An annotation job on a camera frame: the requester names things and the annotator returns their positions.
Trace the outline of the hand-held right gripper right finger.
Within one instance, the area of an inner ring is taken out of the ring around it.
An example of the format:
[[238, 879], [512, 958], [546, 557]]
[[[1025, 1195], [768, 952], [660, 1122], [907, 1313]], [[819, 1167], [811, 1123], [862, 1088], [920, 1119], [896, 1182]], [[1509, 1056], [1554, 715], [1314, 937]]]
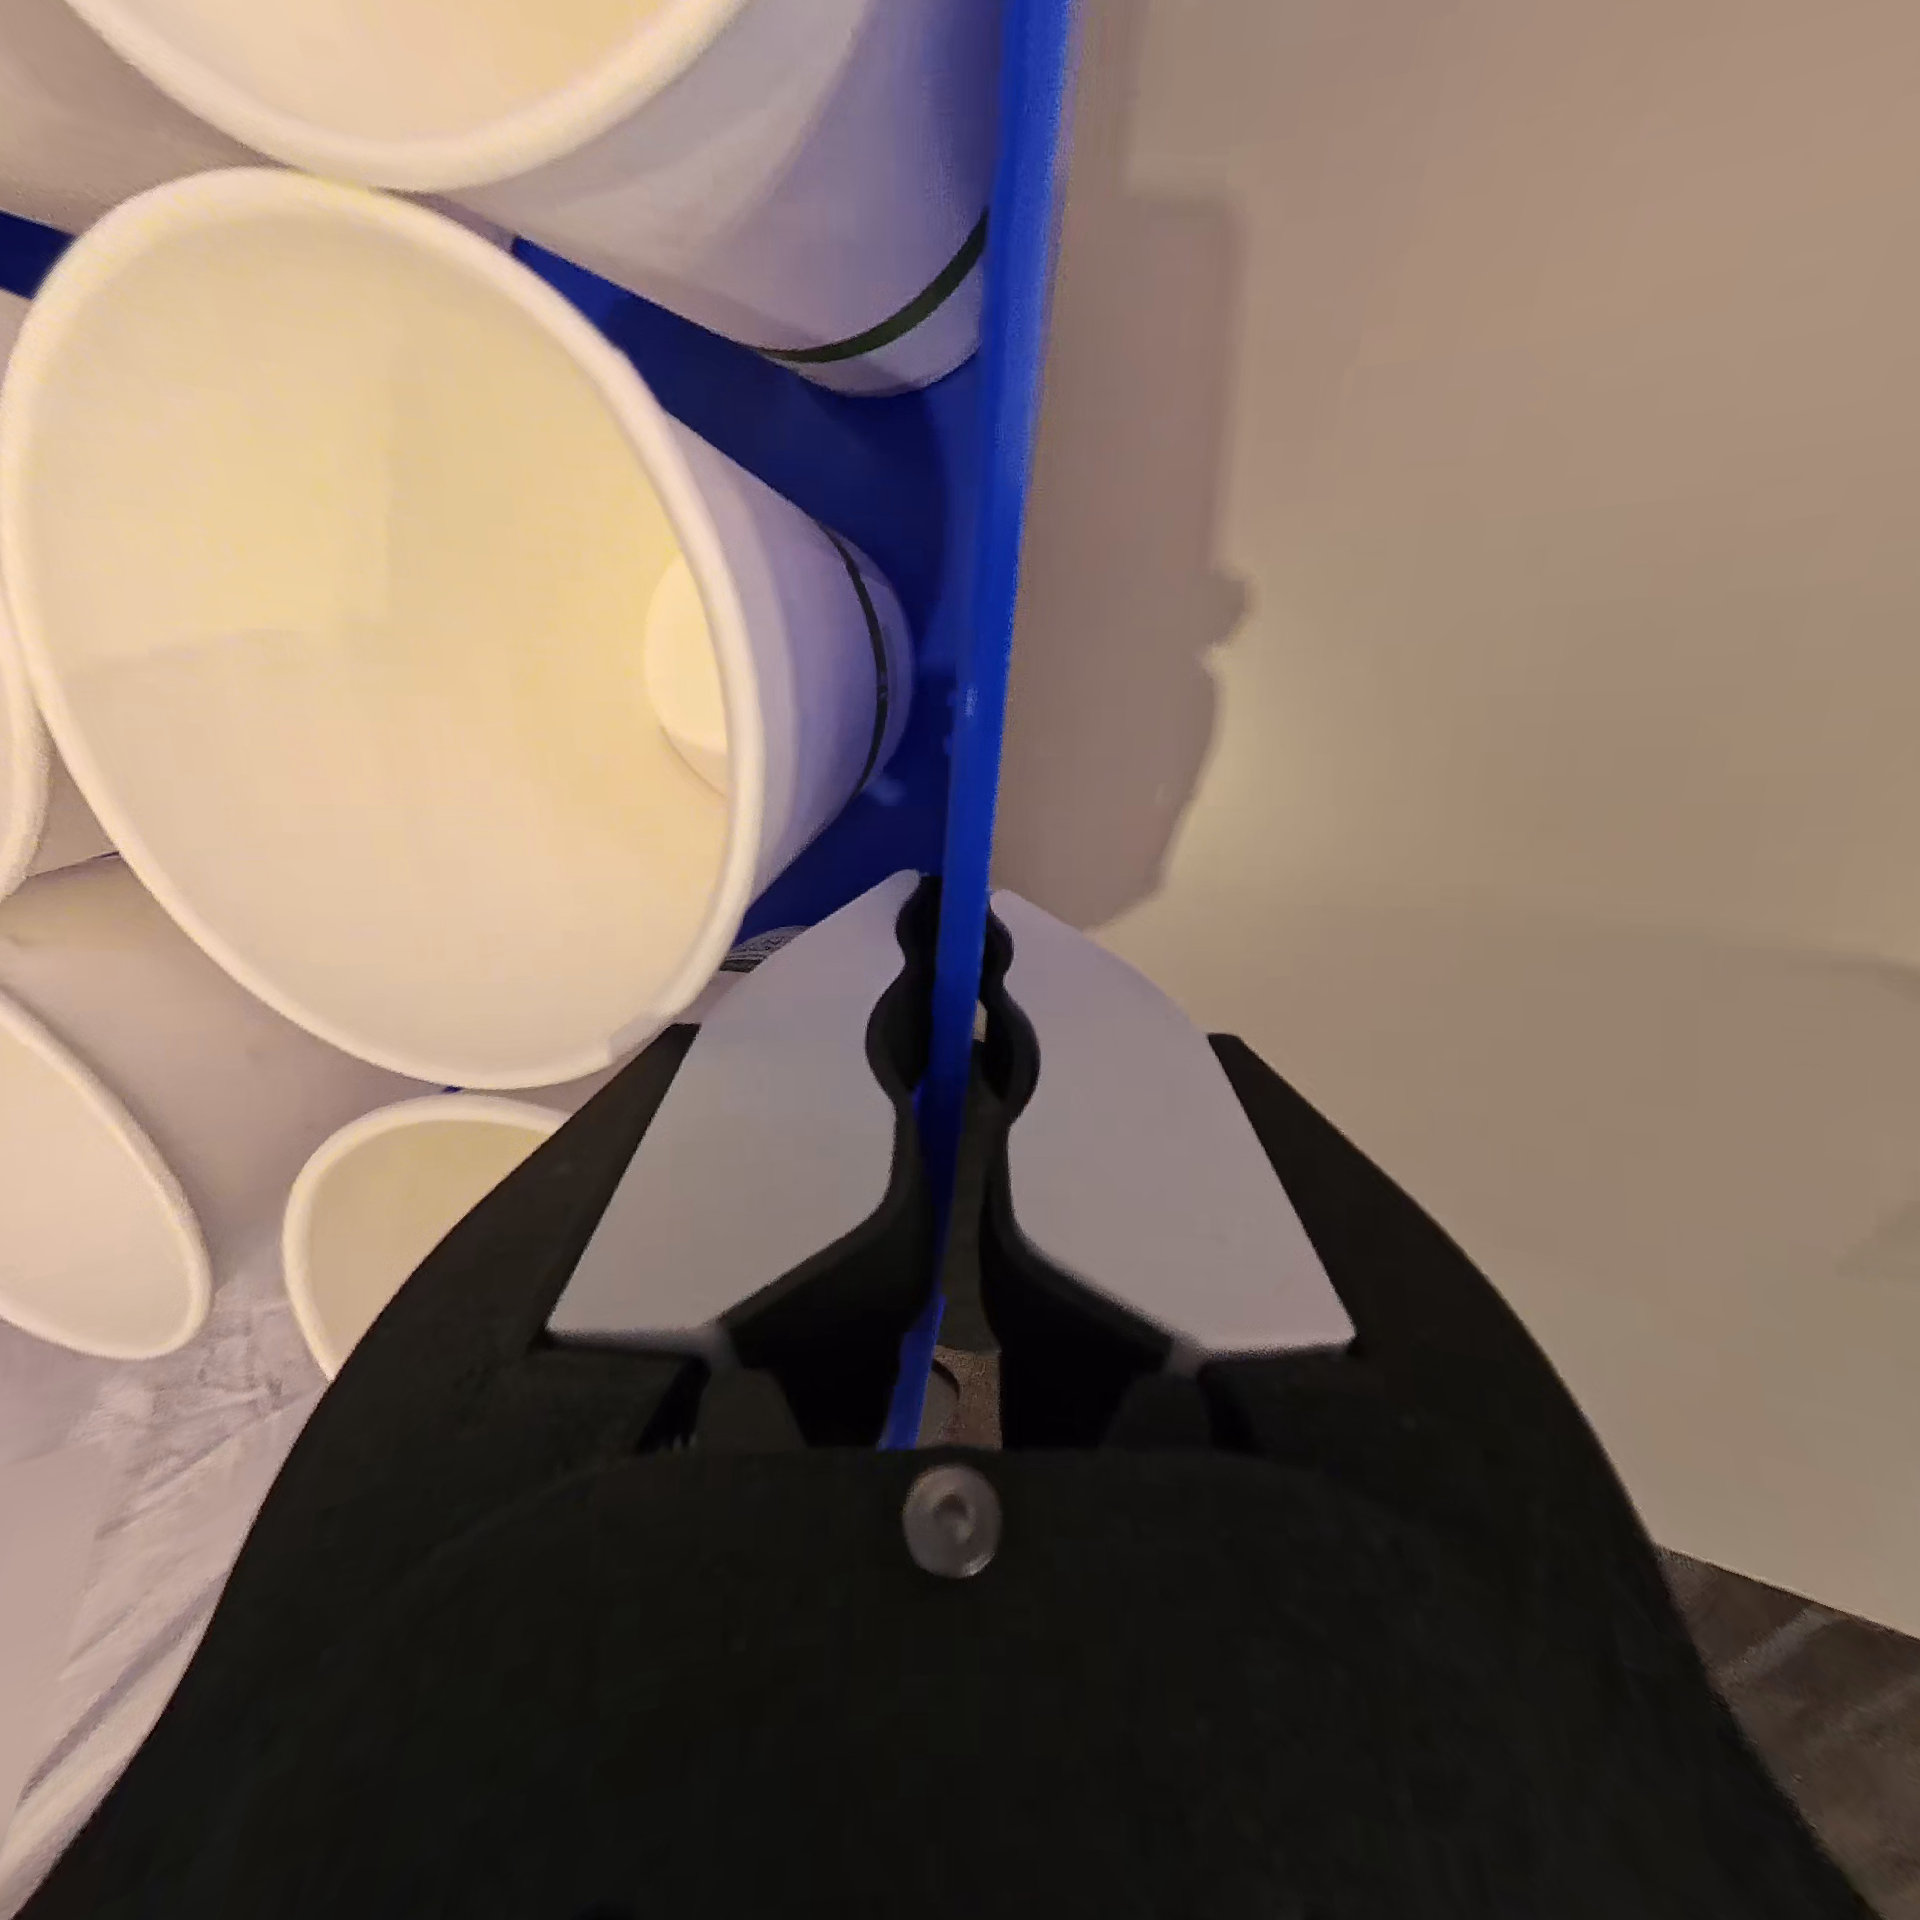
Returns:
[[1232, 1078], [1173, 999], [996, 891], [980, 1006], [978, 1271], [1003, 1410], [1117, 1410], [1150, 1375], [1354, 1343]]

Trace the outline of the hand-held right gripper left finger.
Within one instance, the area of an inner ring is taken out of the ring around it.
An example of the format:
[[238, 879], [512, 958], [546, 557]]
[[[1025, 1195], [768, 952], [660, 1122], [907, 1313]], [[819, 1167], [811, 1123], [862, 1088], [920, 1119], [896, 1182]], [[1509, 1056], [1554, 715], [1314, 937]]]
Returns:
[[940, 882], [901, 871], [730, 984], [549, 1315], [557, 1343], [886, 1410], [929, 1289], [917, 1122]]

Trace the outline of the white paper cup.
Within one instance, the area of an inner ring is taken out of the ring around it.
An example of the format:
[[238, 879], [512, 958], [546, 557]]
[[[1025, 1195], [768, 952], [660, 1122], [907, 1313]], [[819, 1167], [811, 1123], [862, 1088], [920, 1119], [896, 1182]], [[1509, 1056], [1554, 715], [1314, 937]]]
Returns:
[[267, 1184], [302, 1037], [116, 859], [4, 899], [3, 978], [4, 1319], [89, 1358], [177, 1352]]
[[38, 715], [240, 987], [448, 1088], [609, 1067], [890, 768], [896, 590], [507, 248], [278, 168], [158, 185], [4, 376]]
[[348, 1122], [285, 1198], [278, 1259], [308, 1354], [333, 1379], [421, 1261], [568, 1119], [441, 1089]]
[[3, 591], [3, 897], [27, 879], [116, 856], [41, 717]]
[[467, 207], [849, 394], [980, 337], [994, 1], [80, 1], [310, 176]]

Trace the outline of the blue plastic bin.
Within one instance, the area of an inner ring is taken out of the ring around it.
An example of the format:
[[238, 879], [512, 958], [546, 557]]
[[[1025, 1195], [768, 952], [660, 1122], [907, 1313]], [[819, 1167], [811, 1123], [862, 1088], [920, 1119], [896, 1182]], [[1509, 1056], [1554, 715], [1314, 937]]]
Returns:
[[[948, 905], [974, 921], [986, 913], [1001, 734], [998, 707], [978, 707], [976, 695], [989, 639], [1013, 633], [1050, 287], [1041, 191], [1062, 149], [1066, 46], [1066, 3], [1001, 14], [978, 346], [944, 378], [894, 394], [830, 390], [467, 207], [314, 176], [436, 209], [507, 248], [635, 366], [673, 418], [850, 536], [906, 613], [937, 613], [929, 704], [954, 721], [961, 761], [931, 845], [962, 856]], [[30, 301], [84, 227], [158, 185], [232, 168], [310, 176], [173, 103], [76, 3], [4, 3], [4, 376]]]

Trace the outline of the person's leg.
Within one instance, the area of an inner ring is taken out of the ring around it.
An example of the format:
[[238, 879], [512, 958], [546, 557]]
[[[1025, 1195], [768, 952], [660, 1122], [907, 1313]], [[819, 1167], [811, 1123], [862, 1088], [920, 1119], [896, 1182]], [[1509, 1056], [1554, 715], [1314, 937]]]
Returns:
[[18, 1915], [156, 1726], [325, 1375], [289, 1312], [216, 1313], [161, 1359], [4, 1333], [4, 1461], [96, 1454], [104, 1505], [6, 1824]]

